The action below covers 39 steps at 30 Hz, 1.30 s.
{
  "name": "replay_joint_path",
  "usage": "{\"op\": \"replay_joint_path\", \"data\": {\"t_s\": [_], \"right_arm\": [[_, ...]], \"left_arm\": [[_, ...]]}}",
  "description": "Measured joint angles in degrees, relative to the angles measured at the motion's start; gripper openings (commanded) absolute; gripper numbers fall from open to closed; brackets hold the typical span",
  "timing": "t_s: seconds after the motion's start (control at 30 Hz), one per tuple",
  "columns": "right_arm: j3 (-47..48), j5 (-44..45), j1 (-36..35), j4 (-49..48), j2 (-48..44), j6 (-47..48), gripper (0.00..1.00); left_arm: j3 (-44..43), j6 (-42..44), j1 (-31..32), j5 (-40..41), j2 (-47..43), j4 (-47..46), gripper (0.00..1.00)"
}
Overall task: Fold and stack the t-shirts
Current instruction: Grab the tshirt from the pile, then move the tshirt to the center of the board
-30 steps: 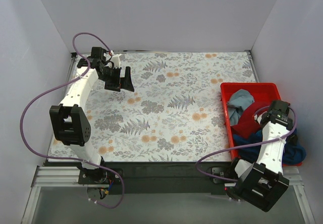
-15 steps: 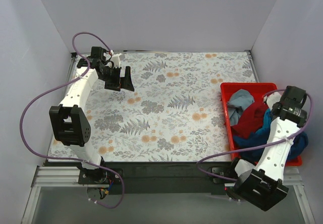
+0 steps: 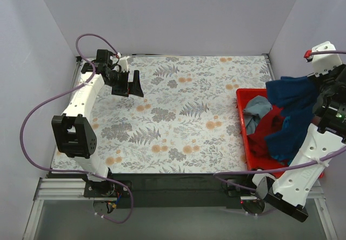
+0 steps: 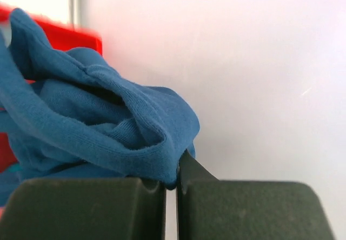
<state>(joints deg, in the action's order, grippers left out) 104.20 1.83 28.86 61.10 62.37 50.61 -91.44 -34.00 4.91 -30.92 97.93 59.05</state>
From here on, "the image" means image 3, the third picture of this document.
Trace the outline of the navy blue t shirt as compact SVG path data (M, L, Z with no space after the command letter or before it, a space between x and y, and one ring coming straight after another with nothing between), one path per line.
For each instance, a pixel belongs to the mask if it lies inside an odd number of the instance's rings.
M290 117L288 140L293 160L314 117L312 107L317 100L317 89L306 76L282 76L279 80L266 82L266 89L269 102L281 109L282 117Z

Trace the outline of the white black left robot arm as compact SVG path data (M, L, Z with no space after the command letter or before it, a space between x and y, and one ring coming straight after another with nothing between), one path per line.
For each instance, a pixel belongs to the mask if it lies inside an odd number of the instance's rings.
M105 85L111 87L112 95L143 97L139 71L134 71L129 81L129 64L125 57L106 49L97 50L96 58L86 62L81 69L77 90L68 107L60 116L53 116L51 124L59 152L72 158L88 173L86 182L98 194L108 197L115 184L108 178L110 169L98 156L97 136L90 124L90 115L97 95Z

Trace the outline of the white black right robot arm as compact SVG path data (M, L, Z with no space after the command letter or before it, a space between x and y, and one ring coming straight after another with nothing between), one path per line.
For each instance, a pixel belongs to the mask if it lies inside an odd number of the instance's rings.
M256 174L244 182L250 195L279 211L304 222L305 203L310 189L330 160L345 150L345 64L330 42L323 42L305 53L314 73L308 78L317 86L317 99L311 113L307 135L287 170L279 178L270 171Z

